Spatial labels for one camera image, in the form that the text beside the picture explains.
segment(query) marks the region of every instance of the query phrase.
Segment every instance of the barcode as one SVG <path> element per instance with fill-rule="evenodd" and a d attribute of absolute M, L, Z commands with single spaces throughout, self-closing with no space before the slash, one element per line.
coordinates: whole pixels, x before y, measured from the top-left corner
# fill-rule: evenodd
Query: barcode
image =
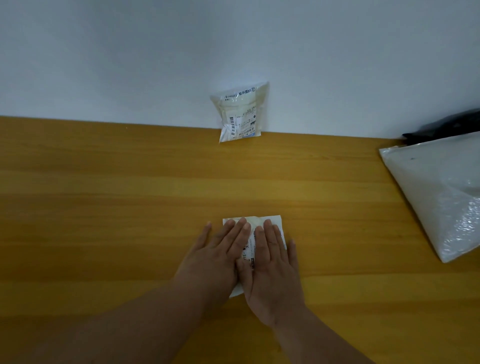
<path fill-rule="evenodd" d="M 235 122 L 233 120 L 233 116 L 230 116 L 230 124 L 232 125 L 232 135 L 235 135 Z"/>

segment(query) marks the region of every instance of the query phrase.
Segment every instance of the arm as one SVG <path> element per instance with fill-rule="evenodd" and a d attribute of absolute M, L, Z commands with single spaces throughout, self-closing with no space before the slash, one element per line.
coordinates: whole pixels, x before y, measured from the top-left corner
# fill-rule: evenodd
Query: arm
<path fill-rule="evenodd" d="M 210 228 L 205 226 L 168 284 L 45 342 L 16 363 L 169 363 L 203 313 L 223 304 L 237 282 L 235 259 L 250 225 L 230 220 L 205 246 Z"/>
<path fill-rule="evenodd" d="M 288 252 L 277 225 L 267 220 L 255 230 L 255 271 L 241 259 L 237 270 L 253 313 L 271 327 L 294 364 L 372 363 L 305 305 L 294 242 Z"/>

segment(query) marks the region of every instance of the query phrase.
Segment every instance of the wooden surface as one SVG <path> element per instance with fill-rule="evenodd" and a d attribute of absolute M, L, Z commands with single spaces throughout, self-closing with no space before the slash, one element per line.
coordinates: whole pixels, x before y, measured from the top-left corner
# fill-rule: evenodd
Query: wooden surface
<path fill-rule="evenodd" d="M 480 250 L 443 264 L 380 139 L 0 118 L 0 361 L 169 279 L 201 227 L 280 214 L 310 308 L 379 363 L 480 362 Z M 244 297 L 178 355 L 285 363 Z"/>

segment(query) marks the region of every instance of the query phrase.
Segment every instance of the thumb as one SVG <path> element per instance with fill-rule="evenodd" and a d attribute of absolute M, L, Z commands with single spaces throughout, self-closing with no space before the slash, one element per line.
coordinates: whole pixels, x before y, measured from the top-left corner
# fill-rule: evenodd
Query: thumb
<path fill-rule="evenodd" d="M 239 273 L 239 280 L 245 292 L 245 298 L 250 299 L 252 293 L 253 285 L 253 276 L 252 276 L 252 266 L 250 265 L 250 260 L 245 260 L 243 258 L 238 258 L 235 261 L 237 266 L 237 271 Z"/>

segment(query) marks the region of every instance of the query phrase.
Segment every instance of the finger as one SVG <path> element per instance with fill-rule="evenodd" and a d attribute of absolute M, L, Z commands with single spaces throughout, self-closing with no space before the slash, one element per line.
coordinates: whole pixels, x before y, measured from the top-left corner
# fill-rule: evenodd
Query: finger
<path fill-rule="evenodd" d="M 250 238 L 250 233 L 252 231 L 252 226 L 250 223 L 246 223 L 243 228 L 240 230 L 240 234 L 234 240 L 232 246 L 227 252 L 227 255 L 231 259 L 237 259 L 248 242 L 248 238 Z"/>
<path fill-rule="evenodd" d="M 246 218 L 241 218 L 240 220 L 238 220 L 238 222 L 235 224 L 233 229 L 228 232 L 225 238 L 222 239 L 218 247 L 226 253 L 232 246 L 238 234 L 240 234 L 240 231 L 246 222 L 247 222 Z"/>
<path fill-rule="evenodd" d="M 252 294 L 253 286 L 252 266 L 250 265 L 250 260 L 238 258 L 235 261 L 235 265 L 239 274 L 240 284 L 243 287 L 243 292 L 245 293 L 245 299 L 248 301 L 250 299 L 250 295 Z"/>
<path fill-rule="evenodd" d="M 270 263 L 267 239 L 264 229 L 257 226 L 255 229 L 255 269 L 266 267 Z"/>
<path fill-rule="evenodd" d="M 273 226 L 273 231 L 275 232 L 278 248 L 280 249 L 280 259 L 282 259 L 283 262 L 288 263 L 288 254 L 285 245 L 283 244 L 282 233 L 277 225 Z"/>
<path fill-rule="evenodd" d="M 280 259 L 280 249 L 276 242 L 275 232 L 273 231 L 272 221 L 268 218 L 264 222 L 265 236 L 267 238 L 270 260 L 272 262 Z"/>
<path fill-rule="evenodd" d="M 200 235 L 198 236 L 193 246 L 190 248 L 189 253 L 194 252 L 196 250 L 202 249 L 205 246 L 205 242 L 207 241 L 208 233 L 212 228 L 212 223 L 209 221 L 205 226 Z"/>
<path fill-rule="evenodd" d="M 232 228 L 235 226 L 235 220 L 230 219 L 228 220 L 222 228 L 212 237 L 212 240 L 208 243 L 209 247 L 216 247 L 217 245 L 220 244 L 220 242 L 225 238 L 225 236 L 232 230 Z"/>
<path fill-rule="evenodd" d="M 288 262 L 292 267 L 295 268 L 295 270 L 299 271 L 299 261 L 297 258 L 297 245 L 295 244 L 295 241 L 292 239 L 290 240 L 290 243 L 288 244 Z"/>

